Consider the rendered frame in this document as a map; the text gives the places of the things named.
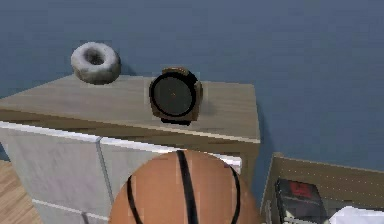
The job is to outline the orange basketball with black stripes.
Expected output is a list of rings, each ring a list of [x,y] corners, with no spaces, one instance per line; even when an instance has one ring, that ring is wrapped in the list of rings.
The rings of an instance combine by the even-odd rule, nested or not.
[[[123,185],[108,224],[261,224],[247,184],[221,159],[178,150],[145,163]]]

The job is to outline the brown and black alarm clock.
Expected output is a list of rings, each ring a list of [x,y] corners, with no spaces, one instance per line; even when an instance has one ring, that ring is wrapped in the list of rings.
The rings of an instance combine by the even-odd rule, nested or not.
[[[189,126],[197,121],[203,100],[198,78],[184,67],[167,67],[149,86],[152,113],[163,123]]]

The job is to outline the wooden chest of drawers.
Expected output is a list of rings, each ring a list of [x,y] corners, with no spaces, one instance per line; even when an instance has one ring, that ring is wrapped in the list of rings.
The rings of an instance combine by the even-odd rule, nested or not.
[[[175,150],[209,152],[252,179],[252,85],[205,82],[197,120],[181,126],[153,116],[150,82],[121,76],[95,86],[70,75],[0,99],[0,144],[44,224],[107,224],[128,176]]]

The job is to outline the black box with red label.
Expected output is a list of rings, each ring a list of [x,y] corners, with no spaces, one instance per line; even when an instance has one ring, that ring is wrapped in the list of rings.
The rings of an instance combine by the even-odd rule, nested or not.
[[[314,184],[279,178],[275,182],[275,193],[281,224],[329,224]]]

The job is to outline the white object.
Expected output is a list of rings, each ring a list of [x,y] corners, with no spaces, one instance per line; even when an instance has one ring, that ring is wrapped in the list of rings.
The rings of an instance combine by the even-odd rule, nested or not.
[[[330,224],[384,224],[384,212],[346,206],[337,211]]]

